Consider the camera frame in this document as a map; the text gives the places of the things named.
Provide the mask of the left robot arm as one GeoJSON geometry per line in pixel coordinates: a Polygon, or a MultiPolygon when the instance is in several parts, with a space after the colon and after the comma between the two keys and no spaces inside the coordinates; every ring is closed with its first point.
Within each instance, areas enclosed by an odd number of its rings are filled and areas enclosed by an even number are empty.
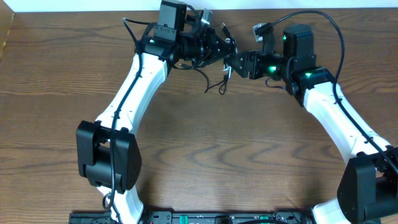
{"type": "Polygon", "coordinates": [[[132,65],[112,102],[77,127],[79,174],[103,194],[103,207],[117,223],[139,223],[144,211],[136,189],[142,167],[136,136],[157,89],[173,68],[200,71],[236,52],[234,38],[221,38],[211,27],[212,15],[162,1],[158,21],[133,38],[132,65]]]}

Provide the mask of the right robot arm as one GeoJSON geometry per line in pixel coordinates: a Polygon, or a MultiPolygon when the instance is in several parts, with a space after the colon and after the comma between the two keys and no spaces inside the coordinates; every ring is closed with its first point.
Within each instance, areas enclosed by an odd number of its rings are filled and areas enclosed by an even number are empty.
{"type": "Polygon", "coordinates": [[[397,148],[360,117],[330,71],[316,65],[310,26],[284,29],[282,55],[274,51],[272,28],[253,29],[263,48],[227,56],[225,64],[243,78],[282,80],[283,89],[320,122],[346,165],[336,198],[311,208],[302,223],[379,223],[397,214],[397,148]]]}

